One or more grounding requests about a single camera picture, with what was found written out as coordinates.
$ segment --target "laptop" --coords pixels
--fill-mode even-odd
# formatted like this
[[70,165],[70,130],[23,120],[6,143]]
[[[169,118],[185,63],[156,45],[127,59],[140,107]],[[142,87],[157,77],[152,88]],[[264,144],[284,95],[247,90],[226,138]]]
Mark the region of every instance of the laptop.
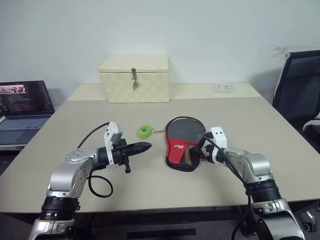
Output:
[[27,144],[55,110],[44,81],[0,82],[0,145]]

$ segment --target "laptop keyboard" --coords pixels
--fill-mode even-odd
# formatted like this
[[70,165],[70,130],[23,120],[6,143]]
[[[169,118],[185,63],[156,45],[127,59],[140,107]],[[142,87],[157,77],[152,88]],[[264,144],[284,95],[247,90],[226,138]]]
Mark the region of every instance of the laptop keyboard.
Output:
[[47,120],[48,118],[5,119],[0,123],[0,131],[40,129]]

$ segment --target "green ball keychain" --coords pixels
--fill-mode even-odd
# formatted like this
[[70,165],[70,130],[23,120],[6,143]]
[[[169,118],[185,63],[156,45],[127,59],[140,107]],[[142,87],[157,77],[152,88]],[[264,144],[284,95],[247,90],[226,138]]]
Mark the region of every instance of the green ball keychain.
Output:
[[158,134],[158,133],[163,133],[165,130],[160,130],[160,131],[156,131],[152,128],[151,125],[142,125],[141,127],[139,127],[136,131],[136,135],[138,136],[138,138],[140,139],[146,139],[148,137],[151,136],[152,133]]

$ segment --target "laptop screen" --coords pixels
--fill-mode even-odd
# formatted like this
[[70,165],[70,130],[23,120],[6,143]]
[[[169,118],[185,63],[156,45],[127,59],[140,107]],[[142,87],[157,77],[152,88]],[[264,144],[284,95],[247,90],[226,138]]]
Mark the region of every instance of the laptop screen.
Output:
[[0,82],[0,105],[5,116],[55,112],[44,81]]

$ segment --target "black chair backrest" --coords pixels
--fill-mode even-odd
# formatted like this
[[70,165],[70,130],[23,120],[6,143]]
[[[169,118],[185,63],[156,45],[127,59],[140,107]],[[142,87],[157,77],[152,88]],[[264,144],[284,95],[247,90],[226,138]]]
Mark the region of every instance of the black chair backrest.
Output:
[[289,54],[272,105],[299,129],[319,114],[320,50]]

